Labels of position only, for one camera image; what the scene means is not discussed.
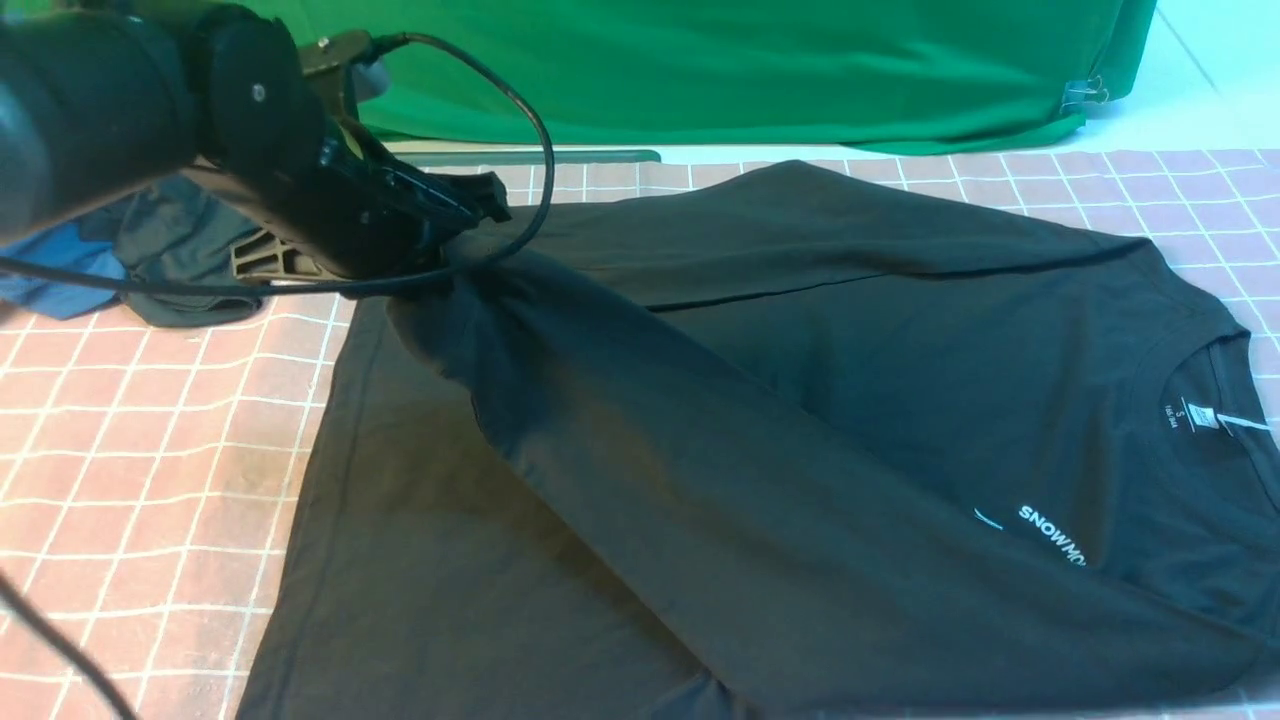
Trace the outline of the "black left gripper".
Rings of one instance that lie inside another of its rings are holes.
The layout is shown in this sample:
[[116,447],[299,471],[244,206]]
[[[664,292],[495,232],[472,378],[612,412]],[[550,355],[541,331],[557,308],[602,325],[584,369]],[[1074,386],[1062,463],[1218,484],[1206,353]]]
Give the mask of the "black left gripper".
[[302,281],[379,281],[438,265],[439,249],[512,220],[494,172],[429,173],[357,119],[335,117],[303,77],[282,20],[241,5],[188,5],[184,56],[206,117],[189,176],[256,222]]

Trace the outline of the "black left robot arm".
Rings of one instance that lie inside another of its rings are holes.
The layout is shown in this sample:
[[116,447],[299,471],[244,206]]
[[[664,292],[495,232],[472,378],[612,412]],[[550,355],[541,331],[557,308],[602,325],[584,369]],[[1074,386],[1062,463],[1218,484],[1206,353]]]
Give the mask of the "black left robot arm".
[[182,173],[251,219],[241,279],[425,272],[511,218],[492,173],[435,176],[358,120],[361,70],[408,45],[365,29],[297,44],[218,1],[92,1],[3,24],[1,228],[12,243]]

